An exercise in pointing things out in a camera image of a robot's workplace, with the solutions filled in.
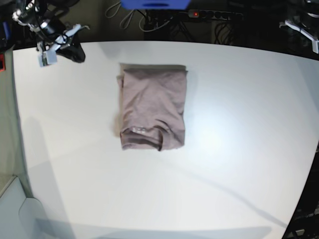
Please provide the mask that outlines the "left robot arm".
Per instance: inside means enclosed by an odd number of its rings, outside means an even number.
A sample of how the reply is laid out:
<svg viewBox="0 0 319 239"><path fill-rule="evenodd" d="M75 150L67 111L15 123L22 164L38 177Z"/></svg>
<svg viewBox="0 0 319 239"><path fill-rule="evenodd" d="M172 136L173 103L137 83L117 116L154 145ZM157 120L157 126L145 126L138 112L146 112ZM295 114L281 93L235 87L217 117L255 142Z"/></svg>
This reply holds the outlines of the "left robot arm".
<svg viewBox="0 0 319 239"><path fill-rule="evenodd" d="M288 0L287 18L279 23L279 28L287 27L311 43L319 43L319 1Z"/></svg>

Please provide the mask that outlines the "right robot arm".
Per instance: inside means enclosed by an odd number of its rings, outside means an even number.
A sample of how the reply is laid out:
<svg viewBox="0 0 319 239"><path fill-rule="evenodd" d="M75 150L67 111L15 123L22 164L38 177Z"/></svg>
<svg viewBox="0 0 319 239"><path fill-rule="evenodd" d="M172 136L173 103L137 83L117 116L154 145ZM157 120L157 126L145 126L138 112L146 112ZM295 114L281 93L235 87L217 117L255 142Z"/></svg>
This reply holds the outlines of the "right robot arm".
<svg viewBox="0 0 319 239"><path fill-rule="evenodd" d="M78 3L77 0L18 0L16 3L12 18L35 33L41 67L57 63L58 55L75 63L85 61L78 32L90 29L89 26L75 24L67 27L60 20Z"/></svg>

